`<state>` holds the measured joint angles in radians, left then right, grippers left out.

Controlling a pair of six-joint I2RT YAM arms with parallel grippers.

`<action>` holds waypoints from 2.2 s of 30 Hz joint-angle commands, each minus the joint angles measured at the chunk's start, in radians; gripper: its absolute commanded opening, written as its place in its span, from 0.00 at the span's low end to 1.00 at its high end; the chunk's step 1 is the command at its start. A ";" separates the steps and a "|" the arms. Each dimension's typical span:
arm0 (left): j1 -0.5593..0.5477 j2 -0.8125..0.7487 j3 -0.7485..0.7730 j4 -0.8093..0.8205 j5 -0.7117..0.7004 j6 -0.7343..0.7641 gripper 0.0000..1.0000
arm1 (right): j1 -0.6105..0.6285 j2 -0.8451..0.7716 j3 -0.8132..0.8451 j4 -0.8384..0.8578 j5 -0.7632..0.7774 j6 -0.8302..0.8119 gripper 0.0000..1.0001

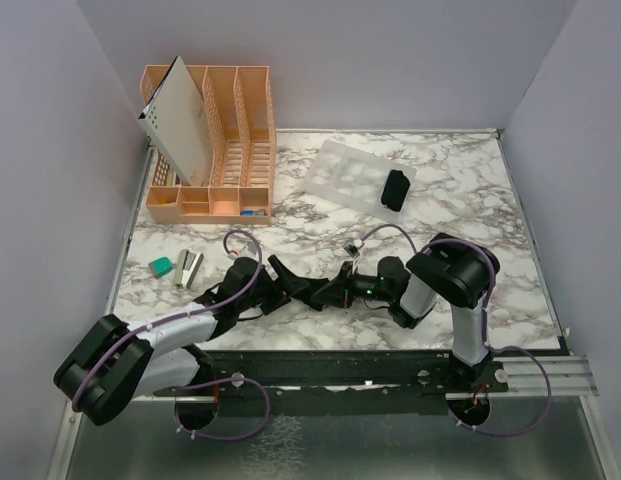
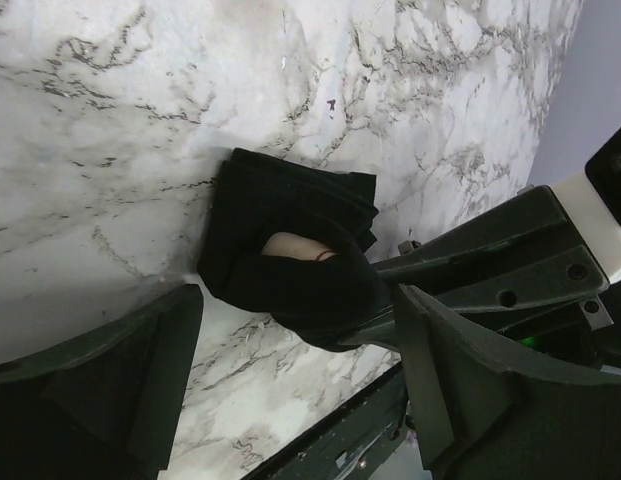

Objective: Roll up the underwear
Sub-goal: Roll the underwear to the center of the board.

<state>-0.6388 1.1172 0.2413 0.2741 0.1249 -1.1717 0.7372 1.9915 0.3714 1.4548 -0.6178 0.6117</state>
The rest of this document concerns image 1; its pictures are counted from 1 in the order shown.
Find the black white boxer briefs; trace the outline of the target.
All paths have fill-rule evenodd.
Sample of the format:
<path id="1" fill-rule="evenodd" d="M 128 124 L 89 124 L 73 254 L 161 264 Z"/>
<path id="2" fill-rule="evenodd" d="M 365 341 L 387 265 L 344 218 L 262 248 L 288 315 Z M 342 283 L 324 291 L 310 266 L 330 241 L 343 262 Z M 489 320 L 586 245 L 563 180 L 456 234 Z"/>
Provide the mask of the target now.
<path id="1" fill-rule="evenodd" d="M 401 170 L 391 170 L 381 193 L 381 204 L 393 212 L 400 212 L 410 185 L 410 180 Z"/>

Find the black garment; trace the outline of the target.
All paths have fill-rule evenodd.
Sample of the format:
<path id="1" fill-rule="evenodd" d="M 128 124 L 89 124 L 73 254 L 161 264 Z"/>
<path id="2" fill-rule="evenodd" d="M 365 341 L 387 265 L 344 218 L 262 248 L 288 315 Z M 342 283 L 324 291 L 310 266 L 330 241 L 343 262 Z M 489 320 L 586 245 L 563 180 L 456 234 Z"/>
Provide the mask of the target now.
<path id="1" fill-rule="evenodd" d="M 305 279 L 305 287 L 300 291 L 291 295 L 295 300 L 301 301 L 314 310 L 321 311 L 323 306 L 320 303 L 313 302 L 312 296 L 316 291 L 322 288 L 328 280 L 323 279 Z"/>

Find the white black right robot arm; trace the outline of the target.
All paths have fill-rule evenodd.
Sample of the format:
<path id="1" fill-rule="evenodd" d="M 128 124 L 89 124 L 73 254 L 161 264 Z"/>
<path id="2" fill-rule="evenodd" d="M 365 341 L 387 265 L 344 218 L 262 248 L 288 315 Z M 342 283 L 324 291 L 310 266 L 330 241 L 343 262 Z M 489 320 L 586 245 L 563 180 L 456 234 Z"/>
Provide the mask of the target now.
<path id="1" fill-rule="evenodd" d="M 351 261 L 312 293 L 325 306 L 348 308 L 353 301 L 385 302 L 394 322 L 414 329 L 433 310 L 438 298 L 450 305 L 453 322 L 451 383 L 471 391 L 486 376 L 483 362 L 490 356 L 487 303 L 496 284 L 500 263 L 487 248 L 439 233 L 410 260 L 388 256 L 377 274 L 363 275 Z"/>

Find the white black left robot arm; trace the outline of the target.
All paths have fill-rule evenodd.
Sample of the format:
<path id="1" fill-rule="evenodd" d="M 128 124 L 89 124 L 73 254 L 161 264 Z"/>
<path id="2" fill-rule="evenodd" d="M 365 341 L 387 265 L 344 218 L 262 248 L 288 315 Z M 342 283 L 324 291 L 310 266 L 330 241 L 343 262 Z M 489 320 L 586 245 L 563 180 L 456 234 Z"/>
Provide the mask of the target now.
<path id="1" fill-rule="evenodd" d="M 263 267 L 249 257 L 235 259 L 222 281 L 145 325 L 114 314 L 100 318 L 57 369 L 54 385 L 95 425 L 110 422 L 139 396 L 171 387 L 204 392 L 213 360 L 199 343 L 251 320 L 251 309 L 265 316 L 293 299 L 309 302 L 323 284 L 295 275 L 276 256 L 268 261 Z"/>

